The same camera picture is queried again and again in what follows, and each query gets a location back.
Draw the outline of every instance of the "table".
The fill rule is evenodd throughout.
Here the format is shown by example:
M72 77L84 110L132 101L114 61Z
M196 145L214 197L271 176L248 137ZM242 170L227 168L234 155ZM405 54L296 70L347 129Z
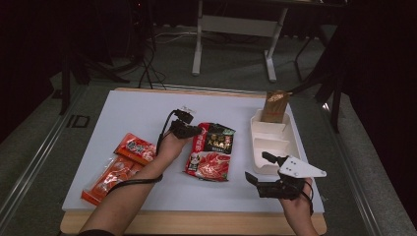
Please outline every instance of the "table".
M133 98L152 100L153 106L136 105L137 103L139 104L139 102L135 102L136 100ZM164 98L169 98L170 102L164 102ZM126 101L130 101L129 106L120 105L126 103ZM228 114L228 116L216 118L216 115L219 113L204 111L204 107L201 106L201 102L203 101L215 103L216 107L220 110L223 109L224 106L234 104L233 107L229 109L229 112L236 112L239 116L243 117L240 119L232 119L233 117L236 117L236 115L233 116L233 114ZM88 180L88 178L91 178L97 169L102 168L102 164L109 156L111 156L110 153L114 149L114 146L109 144L114 144L114 142L118 144L118 135L124 135L126 132L140 134L141 138L155 143L157 137L154 137L152 134L160 133L161 126L165 121L164 116L170 112L170 110L167 110L166 108L178 106L182 102L187 102L186 105L188 106L191 105L189 108L199 107L200 110L194 115L195 119L193 123L197 124L202 122L203 119L208 119L228 127L236 127L237 134L244 133L243 135L236 136L234 141L234 150L232 151L231 160L232 163L234 163L234 167L232 164L230 165L230 181L225 183L201 182L195 178L186 176L183 173L179 173L180 171L178 171L178 169L182 169L183 164L185 163L181 162L181 158L187 157L186 155L188 154L185 150L183 151L185 153L183 153L179 159L166 170L164 180L152 190L148 197L149 201L147 200L144 204L143 210L134 219L126 233L190 235L293 234L277 200L260 199L256 189L251 184L247 183L243 177L244 170L253 172L251 161L249 159L237 161L239 156L250 156L245 154L248 153L248 149L250 149L250 147L248 147L250 135L248 134L247 137L245 136L245 132L249 132L249 130L242 129L242 126L246 125L248 127L247 129L249 129L250 116L252 113L255 114L257 109L263 107L265 102L264 95L134 88L124 88L123 90L118 89L110 92L91 136L89 146L80 164L77 175L63 205L63 209L66 210L66 213L61 223L62 232L76 234L93 210L92 205L80 200L80 190L83 188L81 183L83 183L83 181L86 183L86 179ZM210 110L211 108L212 105L209 105L208 103L207 109ZM131 111L129 117L134 118L119 118L119 123L117 123L117 119L115 118L120 117L120 114L122 114L123 111L126 111L126 109ZM152 117L160 117L160 119L153 118L153 120L147 120L146 124L143 123L141 125L140 120L138 120L138 114L141 113L148 114ZM97 163L97 158L91 158L92 155L102 156L101 160L103 162ZM262 176L262 179L276 180L276 176ZM211 199L214 199L218 205L193 206L193 196L191 195L193 195L193 191L196 192L195 190L198 190L197 197L199 195L205 195L205 202L210 202ZM318 196L319 193L315 183L314 190L316 196ZM169 201L165 201L166 197L164 196L167 196L166 193L170 193ZM313 223L319 233L324 234L327 231L327 226L323 216L323 203L320 198L314 198L314 208L315 213L313 215Z
M268 70L268 78L272 83L276 83L276 74L273 66L272 55L282 30L285 16L291 7L316 7L316 8L340 8L347 5L347 1L340 0L338 3L328 3L323 0L246 0L246 1L223 1L223 2L240 2L244 4L270 4L282 6L277 13L277 21L264 21L252 19L228 18L222 16L210 16L203 14L203 4L205 0L199 0L198 20L197 20L197 43L193 61L192 74L200 74L202 61L202 33L206 31L237 33L255 36L265 36L271 38L270 47L265 50L265 60Z

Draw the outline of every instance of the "forearm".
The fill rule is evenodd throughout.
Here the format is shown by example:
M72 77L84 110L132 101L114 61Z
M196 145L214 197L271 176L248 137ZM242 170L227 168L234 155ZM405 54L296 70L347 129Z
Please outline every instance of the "forearm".
M163 173L172 160L157 157L132 179L154 179ZM81 231L103 229L114 235L123 235L137 215L154 184L135 184L118 188L106 196L95 209Z

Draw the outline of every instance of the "hand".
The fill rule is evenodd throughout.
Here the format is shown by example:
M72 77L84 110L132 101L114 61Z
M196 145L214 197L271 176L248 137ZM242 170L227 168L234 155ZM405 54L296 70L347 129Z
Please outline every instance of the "hand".
M306 179L307 183L312 184L311 178ZM310 186L305 184L304 193L310 196ZM310 215L310 201L303 195L295 200L279 199L284 208L284 214L288 224L298 236L316 236L319 235L313 226Z
M190 139L178 139L174 134L167 132L160 143L157 158L167 158L173 161L181 153L185 144L189 143Z

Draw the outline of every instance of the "white table leg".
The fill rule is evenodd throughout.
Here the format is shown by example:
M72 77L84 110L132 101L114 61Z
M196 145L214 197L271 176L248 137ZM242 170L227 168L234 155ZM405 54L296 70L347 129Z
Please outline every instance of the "white table leg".
M197 44L194 53L193 76L200 74L200 66L202 64L202 20L203 20L203 0L199 1L199 17L197 18Z
M272 43L270 45L270 48L269 50L265 51L265 60L267 63L268 78L269 78L269 81L272 83L276 83L275 68L273 66L273 61L272 61L273 50L275 49L276 43L278 42L279 35L281 33L287 11L288 11L288 8L282 9L280 17L279 17L279 21L276 23L276 27L272 36Z

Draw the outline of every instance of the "white tray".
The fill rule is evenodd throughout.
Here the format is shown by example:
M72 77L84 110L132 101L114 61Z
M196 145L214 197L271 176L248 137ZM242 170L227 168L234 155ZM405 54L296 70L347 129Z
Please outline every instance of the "white tray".
M262 157L267 151L275 156L292 155L307 161L292 113L284 114L282 123L261 122L263 110L257 110L251 119L254 171L258 174L278 175L279 165Z

